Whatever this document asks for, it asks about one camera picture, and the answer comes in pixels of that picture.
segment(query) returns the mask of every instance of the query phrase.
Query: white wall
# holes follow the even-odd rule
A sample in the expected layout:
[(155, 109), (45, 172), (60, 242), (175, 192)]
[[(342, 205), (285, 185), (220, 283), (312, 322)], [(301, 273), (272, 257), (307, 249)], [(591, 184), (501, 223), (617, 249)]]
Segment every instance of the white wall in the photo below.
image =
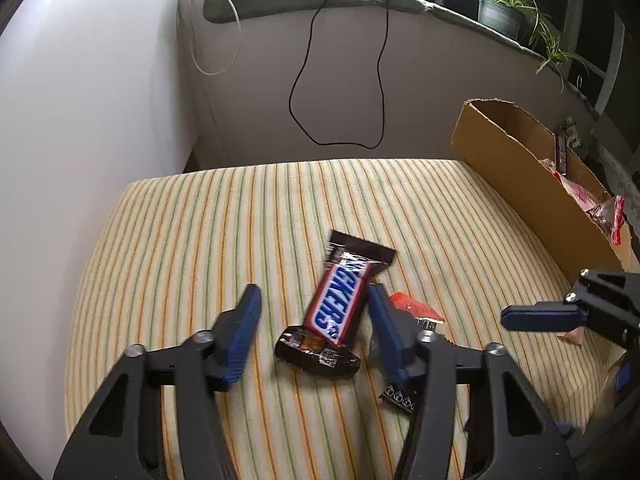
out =
[(72, 307), (98, 232), (126, 184), (180, 173), (193, 144), (175, 5), (25, 0), (0, 36), (0, 418), (44, 478), (66, 441)]
[[(194, 0), (198, 60), (208, 71), (232, 57), (235, 23), (212, 24)], [(344, 156), (451, 158), (449, 137), (464, 100), (501, 98), (526, 108), (551, 128), (565, 115), (588, 132), (593, 120), (559, 77), (536, 76), (536, 59), (431, 15), (391, 11), (381, 62), (387, 128), (379, 148), (319, 147), (287, 111), (302, 65), (312, 10), (242, 21), (242, 48), (231, 70), (204, 77), (217, 125), (197, 145), (207, 166), (236, 166)], [(373, 144), (380, 134), (376, 59), (385, 32), (379, 7), (323, 9), (293, 109), (318, 140)]]

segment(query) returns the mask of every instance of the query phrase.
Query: cardboard box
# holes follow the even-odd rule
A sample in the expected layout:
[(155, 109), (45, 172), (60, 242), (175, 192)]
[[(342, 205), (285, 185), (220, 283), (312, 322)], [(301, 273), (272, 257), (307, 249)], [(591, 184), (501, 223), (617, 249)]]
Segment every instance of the cardboard box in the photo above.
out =
[[(609, 238), (539, 163), (555, 159), (554, 134), (523, 109), (499, 100), (465, 102), (451, 147), (516, 210), (570, 282), (584, 268), (638, 270), (626, 223), (620, 229), (620, 245), (610, 245)], [(571, 150), (567, 150), (566, 176), (597, 200), (610, 198)]]

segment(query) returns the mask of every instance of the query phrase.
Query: cable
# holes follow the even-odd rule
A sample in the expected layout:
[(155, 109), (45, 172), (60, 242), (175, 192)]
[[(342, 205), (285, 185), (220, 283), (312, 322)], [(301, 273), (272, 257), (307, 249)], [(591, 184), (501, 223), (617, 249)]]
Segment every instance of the cable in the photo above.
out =
[(302, 67), (300, 67), (300, 72), (298, 72), (298, 75), (296, 76), (296, 80), (293, 82), (293, 86), (291, 87), (291, 92), (289, 93), (289, 115), (291, 115), (291, 118), (294, 121), (296, 121), (296, 124), (300, 127), (300, 129), (304, 132), (304, 134), (313, 143), (317, 144), (318, 146), (360, 146), (361, 148), (365, 148), (366, 150), (375, 150), (380, 145), (380, 142), (382, 142), (382, 139), (385, 138), (385, 125), (386, 125), (385, 91), (382, 88), (382, 79), (380, 78), (380, 60), (382, 59), (382, 54), (385, 51), (386, 40), (389, 37), (389, 0), (385, 0), (385, 8), (386, 8), (385, 41), (383, 41), (382, 43), (382, 48), (380, 49), (380, 54), (378, 56), (378, 62), (376, 63), (376, 73), (378, 74), (378, 85), (380, 86), (380, 97), (382, 98), (382, 132), (380, 133), (380, 138), (378, 139), (378, 142), (376, 142), (373, 146), (366, 146), (365, 144), (362, 144), (360, 142), (319, 142), (318, 140), (315, 140), (311, 135), (309, 135), (309, 132), (305, 130), (305, 127), (302, 124), (300, 124), (300, 121), (296, 118), (296, 116), (293, 114), (293, 110), (291, 109), (291, 100), (293, 98), (293, 92), (296, 89), (296, 85), (298, 84), (298, 80), (300, 79), (300, 76), (305, 71), (306, 62), (309, 59), (309, 51), (311, 51), (311, 41), (314, 33), (314, 22), (316, 21), (316, 16), (318, 16), (318, 13), (324, 8), (327, 1), (328, 0), (324, 0), (324, 2), (320, 4), (320, 6), (318, 7), (318, 10), (316, 10), (316, 13), (311, 18), (311, 24), (309, 27), (309, 41), (306, 45), (305, 60), (302, 63)]
[[(234, 16), (236, 18), (236, 23), (238, 24), (238, 48), (236, 49), (236, 54), (234, 55), (234, 58), (232, 59), (229, 66), (227, 66), (226, 68), (223, 68), (222, 70), (218, 70), (217, 72), (207, 72), (206, 70), (202, 69), (198, 64), (195, 54), (193, 53), (193, 42), (190, 39), (189, 46), (191, 51), (191, 59), (193, 59), (193, 64), (196, 66), (196, 68), (199, 70), (199, 72), (202, 75), (212, 76), (212, 75), (219, 75), (219, 74), (222, 74), (223, 72), (226, 72), (236, 63), (236, 59), (238, 59), (238, 55), (240, 54), (240, 48), (242, 47), (242, 28), (240, 27), (240, 17), (238, 16), (238, 11), (236, 10), (236, 6), (234, 5), (234, 3), (231, 0), (226, 0), (226, 1), (228, 1), (229, 6), (231, 6), (231, 10), (233, 11)], [(195, 28), (193, 27), (193, 23), (192, 23), (191, 30), (193, 33), (193, 37), (195, 38), (196, 33), (195, 33)]]

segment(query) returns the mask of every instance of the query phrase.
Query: striped fabric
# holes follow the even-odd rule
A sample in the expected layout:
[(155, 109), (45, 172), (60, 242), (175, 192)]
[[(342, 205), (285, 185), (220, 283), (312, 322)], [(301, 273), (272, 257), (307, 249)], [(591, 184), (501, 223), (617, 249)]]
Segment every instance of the striped fabric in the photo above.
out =
[[(584, 425), (613, 345), (587, 334), (579, 349), (553, 334), (507, 333), (510, 303), (560, 298), (568, 283), (540, 241), (476, 173), (451, 160), (331, 160), (203, 171), (130, 184), (100, 235), (79, 290), (66, 374), (70, 433), (123, 348), (180, 344), (232, 308), (246, 283), (262, 320), (242, 380), (220, 394), (242, 480), (392, 478), (408, 418), (378, 400), (367, 360), (331, 382), (274, 362), (280, 332), (303, 317), (335, 228), (398, 250), (380, 276), (447, 318), (444, 335), (481, 348), (502, 341), (553, 416)], [(367, 316), (355, 351), (367, 354)], [(174, 396), (164, 389), (172, 478), (182, 478)], [(450, 478), (465, 455), (459, 386)]]

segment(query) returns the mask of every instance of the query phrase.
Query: bolt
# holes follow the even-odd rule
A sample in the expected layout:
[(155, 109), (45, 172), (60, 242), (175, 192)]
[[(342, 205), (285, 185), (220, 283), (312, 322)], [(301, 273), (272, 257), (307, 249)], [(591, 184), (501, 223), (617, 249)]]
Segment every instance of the bolt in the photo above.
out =
[(213, 341), (213, 334), (211, 333), (211, 330), (199, 330), (193, 334), (193, 340), (200, 344), (210, 343)]
[(418, 332), (418, 341), (421, 343), (433, 343), (437, 338), (438, 334), (433, 330), (420, 330), (420, 332)]
[(489, 343), (486, 346), (486, 351), (489, 352), (489, 354), (491, 355), (505, 355), (507, 353), (507, 350), (504, 347), (504, 345), (500, 343)]
[(140, 357), (143, 353), (145, 353), (145, 347), (139, 344), (129, 345), (124, 351), (127, 357)]

